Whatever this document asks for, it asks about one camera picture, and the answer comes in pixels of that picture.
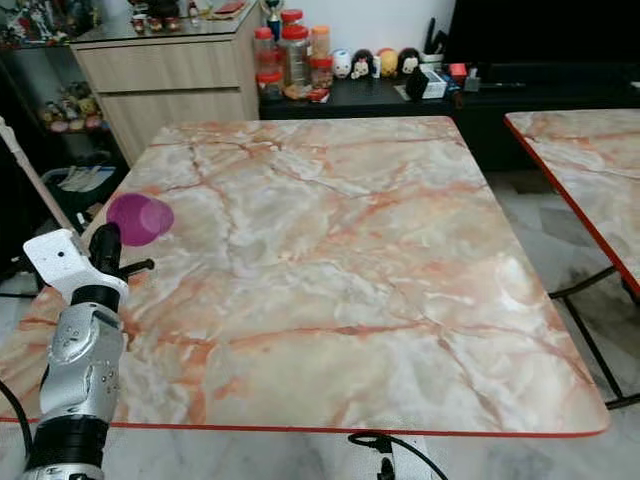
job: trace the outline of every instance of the white pole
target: white pole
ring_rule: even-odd
[[[0,117],[0,136],[2,136],[4,143],[7,144],[7,147],[9,147],[9,150],[11,151],[13,156],[16,157],[16,161],[18,162],[18,165],[20,165],[20,167],[27,174],[27,177],[29,177],[29,180],[31,180],[31,183],[40,194],[40,197],[42,198],[44,203],[47,205],[47,207],[49,208],[49,211],[51,212],[53,217],[56,219],[58,224],[60,224],[62,228],[67,228],[72,232],[75,232],[76,229],[73,227],[73,225],[71,224],[67,216],[64,214],[64,212],[60,208],[60,205],[58,205],[58,202],[56,202],[56,199],[53,198],[53,195],[51,195],[51,192],[49,191],[47,186],[40,179],[40,176],[38,175],[38,173],[31,166],[31,163],[29,162],[27,155],[24,153],[24,151],[20,147],[20,144],[18,144],[18,140],[16,139],[16,134],[13,132],[13,128],[7,126],[7,124],[4,121],[4,118],[2,117]]]

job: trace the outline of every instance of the television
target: television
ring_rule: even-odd
[[[478,64],[485,75],[490,69],[537,80],[544,80],[542,67],[553,78],[579,77],[581,69],[600,72],[596,77],[607,76],[607,70],[636,71],[640,42],[633,4],[457,0],[445,61]]]

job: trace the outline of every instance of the cup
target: cup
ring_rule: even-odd
[[[162,30],[162,20],[157,17],[151,17],[149,19],[149,26],[152,32],[159,32]]]
[[[444,60],[444,55],[442,53],[437,53],[433,55],[426,55],[424,53],[420,54],[420,62],[425,64],[427,70],[431,70],[434,72],[442,71],[442,61]]]
[[[107,222],[120,227],[123,245],[140,247],[169,231],[175,217],[166,203],[139,193],[117,197],[107,210]]]
[[[131,17],[131,24],[133,25],[133,29],[136,31],[136,33],[144,33],[144,24],[146,20],[146,13],[137,13],[133,17]]]
[[[170,32],[180,30],[180,19],[178,17],[167,17],[165,21],[167,22],[167,28]]]

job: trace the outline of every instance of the cabinet drawer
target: cabinet drawer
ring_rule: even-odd
[[[102,106],[129,165],[161,127],[181,122],[246,120],[238,92],[103,95]]]
[[[231,42],[96,48],[77,56],[97,92],[239,85]]]

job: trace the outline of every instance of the red table edge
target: red table edge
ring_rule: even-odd
[[[631,272],[627,269],[627,267],[625,267],[622,260],[620,260],[620,257],[618,257],[616,252],[609,246],[609,244],[604,239],[604,237],[600,235],[600,232],[598,232],[598,229],[595,227],[595,225],[591,223],[591,221],[589,220],[589,217],[587,217],[587,215],[582,211],[582,209],[573,200],[573,198],[571,198],[571,195],[569,195],[569,193],[564,189],[560,181],[558,181],[558,179],[551,172],[551,170],[549,170],[549,168],[544,164],[544,161],[542,160],[542,158],[540,158],[540,156],[536,153],[533,147],[529,145],[525,136],[522,133],[520,133],[520,131],[511,122],[511,120],[507,115],[508,114],[504,116],[504,122],[506,123],[507,127],[509,127],[511,132],[513,132],[513,134],[518,139],[520,144],[524,147],[524,149],[527,151],[529,156],[531,156],[531,158],[533,158],[536,161],[536,163],[538,164],[542,172],[545,174],[547,179],[560,192],[560,195],[562,195],[562,198],[564,198],[565,202],[569,204],[573,212],[578,216],[578,218],[580,219],[582,224],[585,226],[585,228],[589,231],[589,233],[591,234],[593,239],[596,241],[598,246],[602,249],[605,255],[609,257],[609,260],[611,260],[611,263],[613,263],[613,265],[616,267],[616,270],[618,270],[618,272],[620,272],[620,275],[622,275],[622,277],[627,281],[627,284],[631,287],[634,294],[640,295],[640,284],[636,281],[636,279],[631,274]]]
[[[37,423],[38,419],[29,419],[29,423]],[[18,423],[16,418],[0,417],[0,423]],[[537,432],[465,432],[440,430],[394,430],[377,428],[331,428],[331,427],[251,427],[242,425],[176,425],[162,423],[122,423],[113,422],[111,427],[129,428],[133,430],[196,430],[217,432],[273,432],[273,433],[360,433],[378,432],[388,435],[419,435],[427,437],[495,437],[495,438],[584,438],[600,435],[608,430],[607,425],[601,430],[575,433],[537,433]]]

